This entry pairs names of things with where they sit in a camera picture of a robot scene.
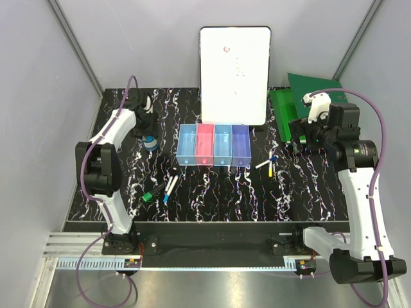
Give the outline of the blue ink bottle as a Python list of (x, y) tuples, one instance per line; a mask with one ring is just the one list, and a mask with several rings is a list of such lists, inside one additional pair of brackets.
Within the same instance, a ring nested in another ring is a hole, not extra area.
[(142, 137), (143, 147), (147, 151), (155, 151), (158, 148), (158, 140), (152, 135)]

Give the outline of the green capped black highlighter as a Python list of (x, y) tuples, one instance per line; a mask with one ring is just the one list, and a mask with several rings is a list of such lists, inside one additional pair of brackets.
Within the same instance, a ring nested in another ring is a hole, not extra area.
[(141, 199), (144, 202), (150, 201), (156, 194), (161, 192), (164, 188), (166, 187), (166, 184), (163, 182), (162, 184), (159, 184), (157, 187), (154, 187), (151, 191), (146, 192)]

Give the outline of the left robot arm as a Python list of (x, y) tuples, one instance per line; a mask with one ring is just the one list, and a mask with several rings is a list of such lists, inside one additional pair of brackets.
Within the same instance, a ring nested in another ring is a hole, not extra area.
[(131, 135), (149, 151), (159, 138), (158, 113), (149, 109), (115, 109), (102, 129), (89, 141), (75, 146), (76, 178), (83, 195), (95, 202), (112, 235), (119, 235), (116, 246), (125, 254), (134, 253), (139, 245), (131, 234), (132, 218), (127, 213), (120, 188), (123, 172), (118, 157), (122, 142)]

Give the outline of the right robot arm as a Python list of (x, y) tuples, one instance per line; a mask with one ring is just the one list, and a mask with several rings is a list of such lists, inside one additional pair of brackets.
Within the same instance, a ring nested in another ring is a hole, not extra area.
[(304, 136), (311, 150), (326, 150), (342, 184), (349, 217), (350, 242), (339, 241), (323, 228), (308, 227), (292, 237), (293, 250), (315, 250), (328, 259), (338, 284), (381, 282), (407, 272), (395, 257), (385, 232), (377, 185), (371, 185), (379, 162), (373, 141), (360, 139), (360, 109), (351, 103), (310, 103), (307, 117), (289, 123), (292, 140)]

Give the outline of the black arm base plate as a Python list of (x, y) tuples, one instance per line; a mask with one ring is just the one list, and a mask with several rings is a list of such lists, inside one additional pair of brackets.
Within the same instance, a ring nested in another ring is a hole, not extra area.
[(308, 256), (302, 230), (309, 223), (134, 223), (109, 234), (104, 254), (143, 256), (143, 268), (271, 269), (285, 256)]

